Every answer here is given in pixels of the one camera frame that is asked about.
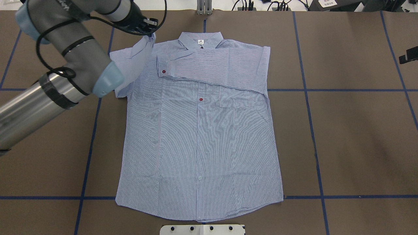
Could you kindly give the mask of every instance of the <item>blue joint cap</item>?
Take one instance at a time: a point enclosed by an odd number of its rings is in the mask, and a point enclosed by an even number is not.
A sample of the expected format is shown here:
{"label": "blue joint cap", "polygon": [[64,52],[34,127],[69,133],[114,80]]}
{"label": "blue joint cap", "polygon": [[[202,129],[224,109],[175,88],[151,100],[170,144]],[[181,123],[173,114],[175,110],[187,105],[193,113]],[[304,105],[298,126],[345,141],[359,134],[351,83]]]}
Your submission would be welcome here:
{"label": "blue joint cap", "polygon": [[95,94],[99,98],[102,98],[107,93],[113,91],[116,87],[120,86],[124,80],[125,77],[123,76],[122,72],[112,61],[104,69],[103,73],[100,75],[99,79],[94,85],[93,94]]}
{"label": "blue joint cap", "polygon": [[[41,35],[33,25],[28,12],[28,2],[25,2],[15,14],[16,23],[18,23],[20,29],[29,35],[33,40],[38,40]],[[41,40],[41,44],[50,44],[46,39]]]}

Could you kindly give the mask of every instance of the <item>striped shirt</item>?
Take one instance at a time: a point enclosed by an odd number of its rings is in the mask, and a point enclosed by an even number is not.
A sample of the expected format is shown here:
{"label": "striped shirt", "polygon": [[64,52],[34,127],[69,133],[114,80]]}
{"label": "striped shirt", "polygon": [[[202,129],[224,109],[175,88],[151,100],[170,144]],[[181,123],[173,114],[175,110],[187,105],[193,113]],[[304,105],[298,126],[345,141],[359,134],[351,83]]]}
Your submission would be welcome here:
{"label": "striped shirt", "polygon": [[126,76],[116,96],[128,99],[117,204],[211,222],[281,202],[270,48],[221,33],[154,41],[110,54]]}

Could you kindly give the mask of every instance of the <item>brown table surface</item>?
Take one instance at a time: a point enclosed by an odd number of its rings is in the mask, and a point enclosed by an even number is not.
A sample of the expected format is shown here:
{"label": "brown table surface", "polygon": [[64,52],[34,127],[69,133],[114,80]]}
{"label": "brown table surface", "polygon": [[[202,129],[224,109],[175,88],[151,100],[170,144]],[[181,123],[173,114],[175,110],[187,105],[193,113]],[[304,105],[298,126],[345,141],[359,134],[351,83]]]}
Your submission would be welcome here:
{"label": "brown table surface", "polygon": [[[418,62],[398,64],[418,44],[417,22],[417,13],[169,11],[157,42],[221,32],[271,47],[286,198],[213,224],[244,224],[248,235],[418,234]],[[140,39],[86,26],[105,50]],[[41,51],[52,66],[65,63],[52,46]],[[0,105],[45,72],[14,12],[1,11]],[[162,225],[198,224],[116,205],[126,104],[91,95],[0,158],[0,234],[157,235]]]}

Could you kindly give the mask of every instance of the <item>shirt pocket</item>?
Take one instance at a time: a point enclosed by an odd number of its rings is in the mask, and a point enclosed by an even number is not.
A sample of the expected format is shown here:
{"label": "shirt pocket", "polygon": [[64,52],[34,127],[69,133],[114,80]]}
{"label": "shirt pocket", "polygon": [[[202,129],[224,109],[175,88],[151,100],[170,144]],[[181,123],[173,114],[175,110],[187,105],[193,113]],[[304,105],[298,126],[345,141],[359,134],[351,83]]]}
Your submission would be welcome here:
{"label": "shirt pocket", "polygon": [[254,104],[252,91],[244,91],[227,87],[219,87],[219,106],[223,108],[244,108]]}

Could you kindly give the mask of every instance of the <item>paper label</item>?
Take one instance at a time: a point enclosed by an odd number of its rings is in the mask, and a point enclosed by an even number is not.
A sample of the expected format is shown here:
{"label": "paper label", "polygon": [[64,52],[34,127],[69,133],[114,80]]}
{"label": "paper label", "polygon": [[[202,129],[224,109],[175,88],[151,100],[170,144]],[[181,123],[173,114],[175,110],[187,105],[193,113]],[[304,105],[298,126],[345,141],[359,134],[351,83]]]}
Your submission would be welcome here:
{"label": "paper label", "polygon": [[335,0],[318,0],[318,2],[323,8],[332,7],[332,6],[337,5]]}

